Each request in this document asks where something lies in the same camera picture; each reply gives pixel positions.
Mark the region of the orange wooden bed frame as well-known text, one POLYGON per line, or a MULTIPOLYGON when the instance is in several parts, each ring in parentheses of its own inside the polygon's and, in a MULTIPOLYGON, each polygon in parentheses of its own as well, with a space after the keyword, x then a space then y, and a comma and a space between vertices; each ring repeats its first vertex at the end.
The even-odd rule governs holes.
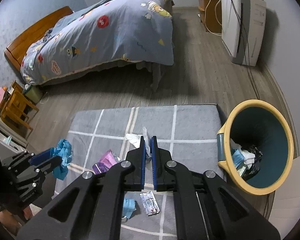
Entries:
POLYGON ((17 72, 20 72, 23 58, 29 46, 41 39, 46 31, 54 27, 61 18, 71 14, 73 14, 73 11, 69 6, 50 13, 27 28, 6 47, 4 50, 5 57, 17 72))

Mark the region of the pink foil wrapper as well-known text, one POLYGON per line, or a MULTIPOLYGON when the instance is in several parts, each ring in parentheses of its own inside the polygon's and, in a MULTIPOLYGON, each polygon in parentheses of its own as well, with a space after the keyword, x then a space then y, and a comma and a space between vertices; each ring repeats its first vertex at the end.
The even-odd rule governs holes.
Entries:
POLYGON ((99 163, 102 163, 107 169, 110 169, 120 161, 120 158, 115 155, 112 150, 107 150, 107 152, 100 158, 99 163))

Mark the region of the blue cartoon duvet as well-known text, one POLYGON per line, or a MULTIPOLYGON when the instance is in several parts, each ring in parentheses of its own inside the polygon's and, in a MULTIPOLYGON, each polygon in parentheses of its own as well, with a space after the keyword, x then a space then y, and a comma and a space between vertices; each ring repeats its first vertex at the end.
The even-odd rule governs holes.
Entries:
POLYGON ((88 72, 134 64, 157 89, 174 64, 173 0, 101 0, 61 18, 33 42, 20 73, 29 85, 53 84, 88 72))

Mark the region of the light blue face mask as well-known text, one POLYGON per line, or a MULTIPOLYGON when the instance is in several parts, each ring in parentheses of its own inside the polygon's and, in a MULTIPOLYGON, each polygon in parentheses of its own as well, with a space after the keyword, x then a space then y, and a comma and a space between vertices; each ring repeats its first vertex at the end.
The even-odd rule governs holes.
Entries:
POLYGON ((138 205, 132 198, 124 198, 121 222, 125 223, 137 214, 138 205))

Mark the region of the yellow wooden chair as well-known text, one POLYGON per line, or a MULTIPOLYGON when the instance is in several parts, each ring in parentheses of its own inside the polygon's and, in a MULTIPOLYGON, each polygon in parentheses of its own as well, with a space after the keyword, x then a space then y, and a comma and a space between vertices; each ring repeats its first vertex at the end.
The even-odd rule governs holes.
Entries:
POLYGON ((18 135, 27 139, 33 128, 30 121, 39 112, 39 109, 23 94, 23 89, 16 81, 11 86, 12 93, 4 103, 0 113, 1 120, 18 135))

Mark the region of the brown wooden nightstand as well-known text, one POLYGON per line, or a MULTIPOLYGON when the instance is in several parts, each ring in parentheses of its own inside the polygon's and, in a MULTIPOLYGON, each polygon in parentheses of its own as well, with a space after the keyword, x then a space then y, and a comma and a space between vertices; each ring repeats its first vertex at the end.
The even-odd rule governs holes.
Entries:
POLYGON ((203 23, 206 32, 215 34, 222 33, 222 7, 219 0, 198 0, 198 10, 200 20, 203 23))

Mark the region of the grey plaid blanket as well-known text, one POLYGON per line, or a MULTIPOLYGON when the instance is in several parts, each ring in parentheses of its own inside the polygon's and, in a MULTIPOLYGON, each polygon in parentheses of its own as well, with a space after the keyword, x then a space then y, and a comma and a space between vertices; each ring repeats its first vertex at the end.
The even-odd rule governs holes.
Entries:
MULTIPOLYGON (((72 119, 66 140, 72 146, 72 163, 64 180, 57 180, 54 197, 79 175, 93 171, 93 165, 111 150, 121 160, 135 149, 126 135, 157 137, 159 148, 171 152, 172 158, 190 171, 215 171, 225 179, 217 165, 216 134, 221 127, 216 105, 133 107, 77 112, 72 119)), ((152 190, 160 212, 148 216, 140 192, 127 192, 135 200, 136 210, 130 219, 123 219, 120 239, 177 239, 173 193, 153 189, 152 164, 146 164, 145 189, 152 190)))

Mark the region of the silver foil medicine sachet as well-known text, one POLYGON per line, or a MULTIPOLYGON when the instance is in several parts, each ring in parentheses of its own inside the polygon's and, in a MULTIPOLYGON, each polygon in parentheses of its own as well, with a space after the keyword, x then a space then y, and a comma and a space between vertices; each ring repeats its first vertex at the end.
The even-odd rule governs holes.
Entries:
POLYGON ((160 207, 152 191, 141 193, 140 198, 146 215, 152 216, 160 213, 160 207))

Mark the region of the yellow teal trash bin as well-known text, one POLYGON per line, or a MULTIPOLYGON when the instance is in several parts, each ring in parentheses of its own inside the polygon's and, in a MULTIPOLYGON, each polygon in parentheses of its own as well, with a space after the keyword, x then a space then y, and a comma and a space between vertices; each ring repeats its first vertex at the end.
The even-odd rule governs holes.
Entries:
POLYGON ((218 166, 244 192, 261 196, 274 192, 287 179, 292 168, 294 141, 283 115, 262 100, 246 100, 229 114, 217 132, 218 166), (255 146, 262 153, 261 168, 247 180, 236 170, 230 142, 247 149, 255 146))

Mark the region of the purple plastic bottle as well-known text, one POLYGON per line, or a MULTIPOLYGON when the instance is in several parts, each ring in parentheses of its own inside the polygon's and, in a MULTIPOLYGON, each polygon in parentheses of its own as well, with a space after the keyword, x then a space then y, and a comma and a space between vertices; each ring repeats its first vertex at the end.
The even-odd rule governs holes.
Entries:
POLYGON ((93 165, 93 172, 95 174, 106 173, 108 170, 109 168, 107 168, 106 165, 104 165, 104 163, 102 162, 98 162, 93 165))

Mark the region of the small green bin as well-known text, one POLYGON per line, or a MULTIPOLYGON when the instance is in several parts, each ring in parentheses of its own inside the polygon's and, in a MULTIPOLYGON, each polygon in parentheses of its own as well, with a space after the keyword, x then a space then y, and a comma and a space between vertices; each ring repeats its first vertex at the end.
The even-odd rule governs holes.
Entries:
POLYGON ((43 92, 36 86, 26 84, 23 94, 34 104, 37 104, 43 97, 43 92))

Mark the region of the white air purifier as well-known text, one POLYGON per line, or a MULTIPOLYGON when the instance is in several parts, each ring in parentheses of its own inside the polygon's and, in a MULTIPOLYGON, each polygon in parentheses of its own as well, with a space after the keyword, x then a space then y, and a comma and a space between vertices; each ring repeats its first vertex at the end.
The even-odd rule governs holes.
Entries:
POLYGON ((265 0, 221 0, 222 42, 232 63, 254 67, 266 25, 265 0))

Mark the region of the white tissue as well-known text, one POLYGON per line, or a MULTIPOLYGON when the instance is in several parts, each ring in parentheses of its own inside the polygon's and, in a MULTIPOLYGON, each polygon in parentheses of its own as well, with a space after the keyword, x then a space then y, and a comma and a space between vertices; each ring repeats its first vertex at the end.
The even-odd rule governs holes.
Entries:
POLYGON ((125 135, 125 138, 135 147, 140 147, 141 137, 143 137, 145 141, 145 149, 146 149, 146 159, 150 159, 151 154, 151 148, 150 148, 150 138, 147 133, 146 127, 142 128, 142 135, 140 134, 133 134, 133 133, 127 133, 125 135))

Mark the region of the blue glove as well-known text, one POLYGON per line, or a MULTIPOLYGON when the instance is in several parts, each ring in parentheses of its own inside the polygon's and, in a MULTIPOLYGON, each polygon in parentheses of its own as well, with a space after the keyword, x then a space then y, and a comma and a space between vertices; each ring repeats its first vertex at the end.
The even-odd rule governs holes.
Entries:
POLYGON ((64 180, 69 172, 68 166, 72 162, 72 146, 66 139, 61 139, 53 148, 50 157, 61 157, 61 163, 53 169, 53 176, 56 179, 64 180))

